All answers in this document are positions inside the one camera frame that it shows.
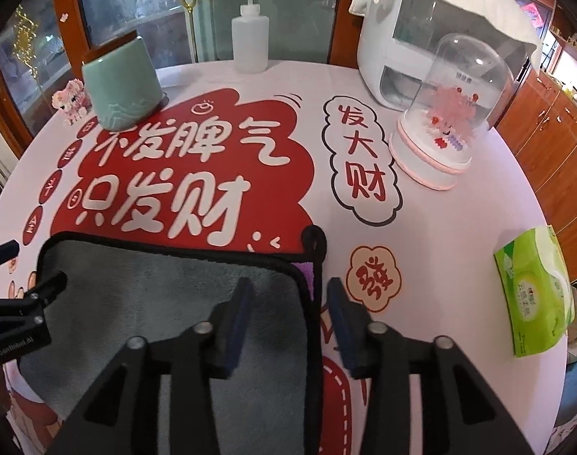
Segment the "white appliance with window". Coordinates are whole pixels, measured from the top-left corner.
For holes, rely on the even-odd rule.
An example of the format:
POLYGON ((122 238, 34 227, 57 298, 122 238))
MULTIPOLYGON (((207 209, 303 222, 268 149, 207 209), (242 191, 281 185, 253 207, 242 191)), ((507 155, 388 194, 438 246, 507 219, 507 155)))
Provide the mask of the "white appliance with window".
POLYGON ((394 110, 403 111, 414 100, 438 42, 449 34, 490 45, 513 74, 531 64, 522 42, 503 35, 482 17, 439 0, 391 0, 374 4, 362 18, 360 74, 375 99, 394 110))

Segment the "wooden cabinet row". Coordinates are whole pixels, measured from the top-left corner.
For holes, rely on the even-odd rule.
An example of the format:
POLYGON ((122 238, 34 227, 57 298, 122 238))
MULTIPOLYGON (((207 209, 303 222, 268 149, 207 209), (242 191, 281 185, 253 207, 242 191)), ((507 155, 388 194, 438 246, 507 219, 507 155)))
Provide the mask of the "wooden cabinet row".
POLYGON ((497 123, 554 228, 577 281, 577 105, 544 72, 532 71, 497 123))

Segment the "teal ceramic canister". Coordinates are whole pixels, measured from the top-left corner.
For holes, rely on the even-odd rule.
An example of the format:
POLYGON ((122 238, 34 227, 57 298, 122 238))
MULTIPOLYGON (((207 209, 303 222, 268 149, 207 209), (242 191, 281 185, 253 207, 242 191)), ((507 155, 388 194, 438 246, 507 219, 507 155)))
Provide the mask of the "teal ceramic canister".
POLYGON ((82 77, 99 124, 110 132, 135 126, 164 99, 147 47, 136 31, 86 53, 82 77))

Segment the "pink block figurine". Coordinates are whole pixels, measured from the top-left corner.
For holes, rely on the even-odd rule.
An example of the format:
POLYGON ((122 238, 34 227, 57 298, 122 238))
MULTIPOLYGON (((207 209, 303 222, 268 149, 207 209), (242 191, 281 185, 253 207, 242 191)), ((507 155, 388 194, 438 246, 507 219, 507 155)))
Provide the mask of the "pink block figurine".
POLYGON ((83 82, 75 78, 69 80, 64 89, 52 94, 51 105, 63 114, 63 123, 71 126, 89 113, 91 100, 83 82))

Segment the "blue denim garment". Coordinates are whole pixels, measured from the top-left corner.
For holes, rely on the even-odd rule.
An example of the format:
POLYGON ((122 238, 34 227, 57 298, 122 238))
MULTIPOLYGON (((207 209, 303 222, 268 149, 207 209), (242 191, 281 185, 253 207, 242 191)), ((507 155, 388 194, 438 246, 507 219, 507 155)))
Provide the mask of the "blue denim garment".
POLYGON ((577 415, 577 361, 567 365, 563 394, 554 426, 567 424, 577 415))

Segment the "white squeeze wash bottle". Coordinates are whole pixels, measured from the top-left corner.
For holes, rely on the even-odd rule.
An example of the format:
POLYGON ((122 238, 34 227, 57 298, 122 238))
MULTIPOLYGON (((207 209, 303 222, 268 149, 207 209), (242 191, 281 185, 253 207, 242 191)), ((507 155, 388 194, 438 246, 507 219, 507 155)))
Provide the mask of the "white squeeze wash bottle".
POLYGON ((240 5, 240 16, 232 20, 232 49, 235 69, 242 74, 264 72, 269 62, 270 20, 255 0, 240 5))

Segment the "pink printed tablecloth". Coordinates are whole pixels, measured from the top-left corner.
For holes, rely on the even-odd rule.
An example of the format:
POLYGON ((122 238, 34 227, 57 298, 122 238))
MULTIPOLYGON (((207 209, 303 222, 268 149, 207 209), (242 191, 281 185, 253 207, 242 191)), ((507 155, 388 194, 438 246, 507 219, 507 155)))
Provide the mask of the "pink printed tablecloth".
POLYGON ((325 233, 325 277, 404 335, 453 337, 542 453, 563 391, 567 345, 516 358, 495 252, 545 224, 521 167, 493 130, 449 191, 392 159, 397 115, 353 69, 228 62, 159 72, 168 104, 124 133, 94 115, 54 115, 0 199, 0 297, 34 280, 45 241, 76 231, 169 248, 292 254, 325 233))

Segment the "glass dome pink ornament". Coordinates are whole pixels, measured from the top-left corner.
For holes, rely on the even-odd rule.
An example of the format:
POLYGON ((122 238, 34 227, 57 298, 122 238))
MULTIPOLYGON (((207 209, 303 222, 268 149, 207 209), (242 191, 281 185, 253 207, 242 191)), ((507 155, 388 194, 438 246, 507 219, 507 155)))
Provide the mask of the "glass dome pink ornament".
POLYGON ((417 183, 452 189, 512 84, 511 71, 490 45, 463 34, 444 36, 414 101, 396 120, 388 141, 393 159, 417 183))

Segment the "green tissue pack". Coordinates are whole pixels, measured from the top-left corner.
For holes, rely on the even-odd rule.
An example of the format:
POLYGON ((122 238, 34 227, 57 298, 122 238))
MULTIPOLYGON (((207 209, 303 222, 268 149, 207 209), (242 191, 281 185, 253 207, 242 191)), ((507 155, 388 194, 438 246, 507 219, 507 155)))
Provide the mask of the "green tissue pack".
POLYGON ((554 228, 522 232, 494 254, 505 297, 513 353, 538 355, 567 334, 575 306, 570 278, 554 228))

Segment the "glass door gold ornament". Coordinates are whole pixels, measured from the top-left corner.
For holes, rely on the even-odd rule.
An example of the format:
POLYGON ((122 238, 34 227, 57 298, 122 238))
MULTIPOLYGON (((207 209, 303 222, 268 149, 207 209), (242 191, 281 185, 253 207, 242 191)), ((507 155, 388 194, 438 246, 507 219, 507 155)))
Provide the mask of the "glass door gold ornament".
MULTIPOLYGON (((88 42, 129 31, 142 38, 154 66, 231 59, 231 22, 246 0, 78 0, 88 42)), ((255 0, 270 20, 273 60, 326 62, 336 0, 255 0)), ((30 136, 55 110, 52 96, 76 77, 61 27, 72 22, 53 0, 22 0, 0 33, 0 69, 30 136)))

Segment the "purple and grey towel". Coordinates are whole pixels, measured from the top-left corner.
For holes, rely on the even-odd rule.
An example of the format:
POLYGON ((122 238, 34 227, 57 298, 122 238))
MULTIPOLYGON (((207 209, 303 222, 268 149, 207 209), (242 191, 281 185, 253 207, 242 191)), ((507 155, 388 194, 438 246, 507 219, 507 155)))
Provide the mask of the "purple and grey towel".
MULTIPOLYGON (((21 358, 31 389, 64 422, 134 336, 172 339, 226 302, 241 277, 255 286, 239 364, 210 382, 219 453, 314 454, 323 372, 316 318, 326 238, 305 228, 293 254, 164 249, 62 232, 40 250, 37 276, 67 276, 45 310, 50 345, 21 358)), ((158 451, 169 450, 170 378, 159 397, 158 451)))

